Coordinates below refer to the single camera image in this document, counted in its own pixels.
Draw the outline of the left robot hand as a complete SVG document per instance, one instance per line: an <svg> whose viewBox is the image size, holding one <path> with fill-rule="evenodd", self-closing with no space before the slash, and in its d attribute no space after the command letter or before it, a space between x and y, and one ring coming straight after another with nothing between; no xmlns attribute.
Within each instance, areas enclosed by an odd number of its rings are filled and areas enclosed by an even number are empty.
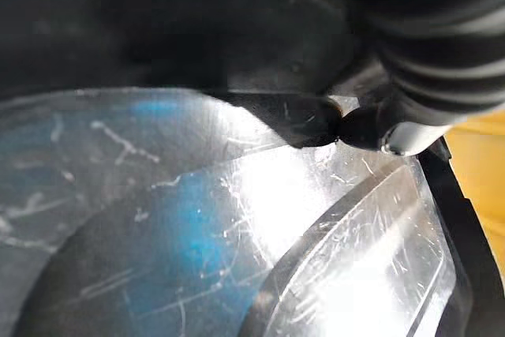
<svg viewBox="0 0 505 337"><path fill-rule="evenodd" d="M351 0L391 90L348 113L339 138L416 155L504 106L504 0Z"/></svg>

